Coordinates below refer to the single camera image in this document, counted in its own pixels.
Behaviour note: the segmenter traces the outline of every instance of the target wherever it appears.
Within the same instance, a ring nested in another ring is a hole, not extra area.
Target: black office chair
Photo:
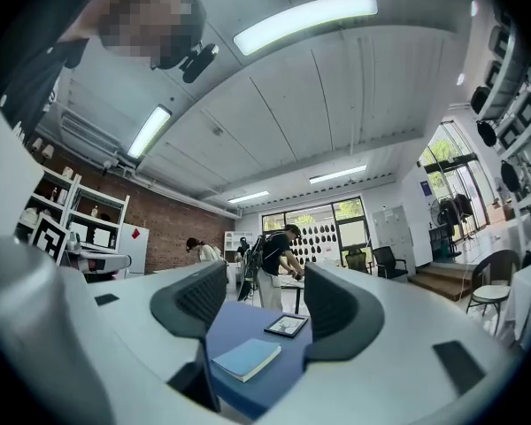
[[[372,250],[373,255],[377,261],[378,276],[386,279],[395,279],[400,275],[407,274],[407,262],[404,259],[396,259],[388,245]],[[397,261],[403,262],[405,269],[397,269]]]
[[[359,247],[351,247],[346,255],[348,269],[368,274],[366,269],[366,254]]]
[[[502,303],[510,296],[510,285],[513,273],[519,271],[519,255],[514,251],[497,251],[483,259],[472,272],[472,294],[466,307],[466,313],[470,307],[484,305],[481,316],[484,316],[486,307],[492,304],[497,312],[496,330],[499,325],[499,316]],[[489,275],[484,271],[489,267]],[[507,285],[492,285],[492,282],[504,281]]]

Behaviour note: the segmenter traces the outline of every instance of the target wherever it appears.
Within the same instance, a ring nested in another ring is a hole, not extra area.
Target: table leg
[[[301,289],[297,288],[297,301],[295,302],[295,315],[299,314],[299,302],[301,301]]]

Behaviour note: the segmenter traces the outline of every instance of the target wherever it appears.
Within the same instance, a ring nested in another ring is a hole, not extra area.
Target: black t-shirt
[[[262,269],[271,275],[278,275],[280,271],[280,256],[289,251],[289,238],[285,233],[272,235],[264,244],[262,254]]]
[[[90,0],[33,0],[0,41],[0,110],[27,139],[63,67],[81,61],[87,40],[58,42]]]

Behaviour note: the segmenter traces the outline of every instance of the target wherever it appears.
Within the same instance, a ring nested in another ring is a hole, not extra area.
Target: notebook
[[[213,359],[227,373],[245,383],[281,351],[279,344],[251,338]]]

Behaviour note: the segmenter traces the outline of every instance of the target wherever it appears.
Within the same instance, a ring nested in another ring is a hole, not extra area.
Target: chair backrest
[[[349,269],[359,271],[361,273],[367,273],[366,269],[366,254],[362,251],[355,251],[346,255],[346,263]]]
[[[384,247],[379,247],[378,249],[373,249],[372,252],[378,265],[384,265],[386,269],[396,268],[396,257],[393,256],[391,247],[386,245]]]
[[[514,251],[503,250],[492,253],[483,259],[472,272],[472,291],[498,280],[507,281],[508,285],[511,284],[512,274],[519,271],[520,266],[519,255]],[[486,267],[489,267],[489,282],[484,279]]]

